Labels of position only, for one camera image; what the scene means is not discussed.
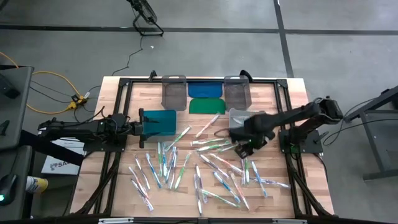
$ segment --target yellow cable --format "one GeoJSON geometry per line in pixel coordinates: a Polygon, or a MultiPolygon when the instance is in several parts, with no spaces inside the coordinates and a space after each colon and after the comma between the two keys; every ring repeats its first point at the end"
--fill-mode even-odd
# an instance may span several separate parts
{"type": "Polygon", "coordinates": [[[7,56],[6,54],[4,54],[3,52],[0,52],[0,54],[3,55],[3,56],[5,56],[8,60],[10,60],[10,61],[15,65],[15,67],[19,68],[18,65],[17,65],[17,63],[15,63],[15,61],[14,61],[13,59],[11,59],[10,57],[8,57],[8,56],[7,56]]]}
{"type": "MultiPolygon", "coordinates": [[[[3,55],[3,56],[5,56],[8,60],[10,60],[10,61],[15,65],[15,67],[19,68],[18,65],[17,65],[17,63],[15,63],[15,61],[13,61],[13,59],[11,59],[10,57],[8,57],[6,54],[4,54],[4,53],[2,53],[2,52],[0,52],[0,54],[3,55]]],[[[75,86],[72,84],[72,82],[70,82],[69,79],[67,79],[67,78],[64,77],[63,75],[57,74],[57,73],[55,73],[55,72],[48,72],[48,71],[34,72],[33,75],[35,75],[35,74],[40,74],[40,73],[56,75],[56,76],[58,76],[58,77],[64,79],[64,80],[67,81],[67,82],[69,83],[69,85],[74,89],[74,91],[77,93],[77,95],[79,96],[79,98],[81,98],[81,95],[80,95],[79,91],[77,91],[77,89],[76,89],[75,86]]],[[[74,103],[74,102],[73,102],[73,103],[72,103],[72,102],[73,102],[73,101],[71,101],[71,103],[70,103],[64,110],[56,111],[56,112],[41,111],[41,110],[38,110],[38,109],[33,108],[31,105],[28,105],[28,104],[26,104],[26,106],[27,106],[29,109],[31,109],[32,111],[35,111],[35,112],[38,112],[38,113],[42,113],[42,114],[60,114],[60,113],[66,112],[66,111],[68,111],[68,110],[70,110],[70,109],[73,109],[73,103],[74,103]]]]}

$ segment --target wooden table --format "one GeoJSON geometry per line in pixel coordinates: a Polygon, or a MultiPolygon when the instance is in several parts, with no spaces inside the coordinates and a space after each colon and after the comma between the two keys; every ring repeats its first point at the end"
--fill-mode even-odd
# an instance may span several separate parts
{"type": "MultiPolygon", "coordinates": [[[[101,92],[99,93],[96,112],[105,106],[104,114],[112,114],[114,101],[118,89],[120,77],[104,77],[101,92]]],[[[296,108],[308,103],[305,91],[304,81],[301,78],[288,78],[289,93],[292,107],[296,108]]],[[[250,84],[252,105],[248,110],[260,111],[267,113],[276,113],[277,107],[275,103],[274,88],[267,84],[250,84]]],[[[131,103],[129,107],[129,116],[131,120],[138,120],[138,109],[145,110],[163,110],[160,102],[162,101],[162,85],[161,83],[135,83],[132,88],[131,103]]],[[[178,160],[176,175],[180,172],[185,156],[189,152],[194,151],[194,147],[190,146],[190,141],[195,139],[195,135],[201,128],[209,122],[214,115],[212,114],[189,114],[188,109],[177,112],[177,133],[181,133],[188,125],[192,126],[191,131],[186,134],[178,143],[178,160]]],[[[200,139],[211,139],[213,133],[221,128],[228,127],[228,113],[221,115],[215,124],[209,127],[200,139]]],[[[210,169],[201,159],[192,154],[187,169],[183,175],[180,187],[177,192],[166,189],[158,189],[156,187],[154,177],[149,170],[149,166],[145,159],[145,153],[149,152],[152,156],[152,163],[159,170],[157,160],[156,143],[147,143],[145,149],[140,149],[138,145],[138,137],[129,136],[127,139],[126,151],[122,153],[121,163],[118,172],[118,181],[114,195],[114,203],[112,216],[114,217],[197,217],[198,208],[195,198],[195,189],[193,186],[193,175],[195,173],[194,164],[198,164],[201,170],[203,188],[223,196],[224,198],[234,201],[229,192],[213,177],[210,169]],[[154,211],[150,213],[138,196],[135,188],[130,182],[132,177],[128,167],[135,167],[136,163],[134,155],[140,159],[141,166],[146,173],[151,190],[150,202],[154,206],[154,211]]],[[[89,199],[94,192],[100,179],[101,167],[103,163],[103,152],[92,153],[90,157],[83,161],[75,190],[71,212],[77,211],[89,199]]],[[[239,157],[234,151],[227,151],[220,154],[220,157],[230,161],[232,164],[240,167],[239,157]]],[[[325,177],[325,171],[321,162],[314,155],[303,154],[303,164],[307,179],[308,188],[312,191],[318,201],[330,213],[333,213],[333,207],[328,190],[328,184],[325,177]]],[[[273,139],[269,144],[261,150],[255,152],[249,159],[254,160],[260,176],[263,179],[276,180],[288,184],[287,169],[285,157],[280,153],[277,138],[273,139]]],[[[212,159],[222,169],[226,167],[212,159]]],[[[248,212],[242,204],[240,209],[230,207],[229,205],[210,198],[207,204],[203,206],[203,214],[205,217],[219,218],[289,218],[294,217],[292,199],[290,190],[282,189],[275,185],[265,185],[269,194],[267,198],[262,195],[261,188],[258,183],[251,182],[247,187],[243,188],[244,195],[251,207],[248,212]]],[[[103,206],[106,203],[108,189],[104,191],[103,206]]],[[[298,190],[300,207],[304,211],[302,193],[298,190]]]]}

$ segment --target butcher block tabletop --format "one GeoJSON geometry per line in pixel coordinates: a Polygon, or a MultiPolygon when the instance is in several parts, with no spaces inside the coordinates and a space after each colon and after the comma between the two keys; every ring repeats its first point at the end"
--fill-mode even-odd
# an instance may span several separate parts
{"type": "MultiPolygon", "coordinates": [[[[103,112],[105,115],[113,113],[120,78],[126,77],[104,77],[95,113],[97,113],[103,106],[103,112]]],[[[297,108],[307,104],[308,97],[303,79],[288,78],[287,83],[289,85],[292,107],[297,108]]],[[[248,111],[265,111],[270,114],[277,112],[273,85],[250,84],[250,91],[252,105],[248,108],[248,111]]],[[[283,102],[282,106],[285,109],[285,100],[283,99],[282,90],[280,91],[280,95],[283,102]]],[[[123,92],[121,102],[124,102],[123,99],[125,96],[126,90],[123,92]]],[[[163,106],[160,104],[161,101],[161,83],[135,83],[132,87],[128,116],[131,117],[131,121],[138,121],[139,108],[143,108],[144,110],[164,110],[163,106]]],[[[218,182],[217,179],[214,178],[212,174],[213,169],[203,163],[195,152],[196,147],[190,145],[191,141],[197,140],[195,138],[196,133],[198,133],[204,125],[214,118],[213,114],[190,114],[188,109],[190,101],[191,98],[188,96],[187,109],[185,111],[177,112],[177,134],[180,134],[188,126],[192,127],[191,130],[181,138],[178,143],[176,143],[178,157],[175,179],[178,177],[180,169],[183,166],[185,156],[192,152],[192,155],[187,162],[186,170],[183,174],[179,188],[176,191],[168,190],[165,183],[163,183],[162,189],[157,188],[154,176],[152,175],[145,158],[145,153],[148,152],[151,156],[151,161],[156,172],[159,173],[157,143],[147,141],[145,143],[145,148],[140,149],[139,137],[128,136],[126,150],[121,155],[118,170],[118,179],[116,182],[113,209],[111,212],[112,217],[199,217],[197,198],[195,196],[195,187],[193,184],[195,164],[200,168],[203,188],[205,190],[234,202],[233,196],[218,182]],[[142,177],[138,167],[136,166],[134,159],[135,155],[139,158],[142,169],[150,183],[149,200],[154,207],[154,211],[152,212],[148,210],[130,181],[133,176],[129,170],[129,166],[136,171],[139,178],[142,177]]],[[[123,104],[124,103],[121,103],[120,112],[123,111],[123,104]]],[[[228,112],[220,115],[216,122],[206,129],[198,139],[214,139],[214,132],[227,127],[228,112]]],[[[222,170],[230,170],[224,164],[209,156],[208,153],[204,153],[204,155],[212,160],[222,170]]],[[[241,167],[240,158],[233,150],[222,152],[218,155],[237,167],[241,167]]],[[[79,210],[97,188],[103,159],[103,152],[94,152],[83,161],[70,212],[79,210]]],[[[278,138],[271,140],[262,149],[249,156],[248,159],[255,162],[259,175],[263,179],[289,184],[285,156],[280,152],[278,138]]],[[[312,191],[323,207],[328,212],[333,213],[325,170],[322,163],[312,154],[302,154],[302,160],[308,188],[312,191]]],[[[254,172],[251,168],[249,171],[250,176],[254,176],[254,172]]],[[[236,175],[236,177],[240,185],[241,177],[238,175],[236,175]]],[[[231,179],[228,180],[228,183],[238,194],[238,191],[235,189],[231,179]]],[[[108,187],[109,184],[104,191],[101,210],[104,209],[106,204],[108,187]]],[[[264,187],[268,193],[267,198],[263,196],[260,185],[253,180],[250,181],[249,185],[241,187],[250,206],[250,211],[247,210],[243,203],[240,204],[240,208],[235,208],[216,198],[209,197],[208,203],[202,203],[203,216],[215,218],[293,218],[294,211],[290,190],[278,185],[264,184],[264,187]]],[[[298,186],[297,188],[300,208],[304,211],[302,192],[298,186]]]]}

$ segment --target concrete floor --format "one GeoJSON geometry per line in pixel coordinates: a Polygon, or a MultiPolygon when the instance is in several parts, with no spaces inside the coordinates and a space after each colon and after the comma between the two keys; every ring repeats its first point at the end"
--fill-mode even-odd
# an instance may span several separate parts
{"type": "MultiPolygon", "coordinates": [[[[279,2],[286,29],[398,29],[395,0],[279,2]]],[[[164,27],[278,28],[272,0],[149,0],[149,3],[159,17],[159,25],[164,27]]],[[[17,24],[131,26],[132,18],[131,9],[123,0],[13,0],[0,12],[0,22],[17,24]]],[[[19,65],[62,73],[81,93],[101,84],[103,76],[125,66],[127,56],[139,49],[140,39],[135,32],[1,30],[0,34],[0,51],[19,65]]],[[[305,79],[309,98],[330,95],[343,112],[397,85],[396,35],[287,35],[287,43],[294,76],[305,79]]],[[[142,47],[144,50],[133,56],[130,69],[118,75],[148,75],[156,70],[159,75],[225,76],[237,75],[245,69],[255,77],[287,77],[279,34],[174,32],[164,37],[144,38],[142,47]]],[[[0,58],[0,63],[9,64],[4,58],[0,58]]],[[[33,79],[73,93],[54,77],[37,75],[33,79]]],[[[34,83],[32,86],[68,100],[34,83]]],[[[49,111],[66,106],[33,91],[29,103],[49,111]]],[[[94,108],[95,103],[90,101],[87,108],[94,108]]],[[[90,115],[78,111],[80,119],[90,115]]],[[[73,121],[72,112],[57,117],[73,121]]],[[[39,123],[50,118],[27,110],[24,129],[34,133],[39,123]]],[[[337,129],[337,126],[324,126],[320,131],[337,129]]],[[[337,215],[397,222],[398,178],[366,183],[362,180],[363,174],[377,171],[362,127],[345,131],[324,150],[337,215]]],[[[42,158],[37,159],[37,175],[42,158]]],[[[70,187],[47,191],[36,201],[34,215],[60,215],[70,191],[70,187]]]]}

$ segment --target gray floor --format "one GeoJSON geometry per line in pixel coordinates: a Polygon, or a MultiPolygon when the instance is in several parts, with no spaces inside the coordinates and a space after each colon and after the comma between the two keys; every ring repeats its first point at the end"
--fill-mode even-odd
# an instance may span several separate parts
{"type": "MultiPolygon", "coordinates": [[[[272,0],[149,0],[164,27],[277,28],[272,0]]],[[[287,29],[397,30],[398,3],[394,0],[280,0],[287,29]]],[[[130,26],[131,9],[119,0],[12,0],[0,12],[0,22],[76,26],[130,26]]],[[[84,93],[105,75],[126,65],[139,49],[135,32],[0,31],[0,51],[20,65],[66,75],[84,93]]],[[[356,103],[397,85],[398,36],[288,35],[295,77],[305,79],[308,96],[330,95],[345,112],[356,103]]],[[[130,68],[118,75],[186,76],[237,75],[246,69],[255,77],[286,77],[278,34],[166,33],[145,38],[143,51],[130,68]]],[[[9,63],[0,58],[0,63],[9,63]]],[[[66,93],[73,90],[59,79],[37,75],[34,80],[66,93]]],[[[60,100],[66,96],[51,93],[60,100]]],[[[57,111],[66,105],[34,93],[32,106],[57,111]]],[[[95,101],[88,108],[95,107],[95,101]]],[[[80,119],[91,115],[79,111],[80,119]]],[[[57,116],[73,120],[73,113],[57,116]]],[[[27,110],[24,128],[36,132],[52,118],[27,110]]],[[[324,126],[321,131],[336,131],[324,126]]],[[[41,166],[36,165],[39,175],[41,166]]],[[[337,215],[346,218],[397,222],[398,178],[363,182],[362,175],[377,171],[362,127],[344,132],[325,147],[329,186],[337,215]]],[[[35,215],[59,215],[70,187],[49,190],[36,201],[35,215]]]]}

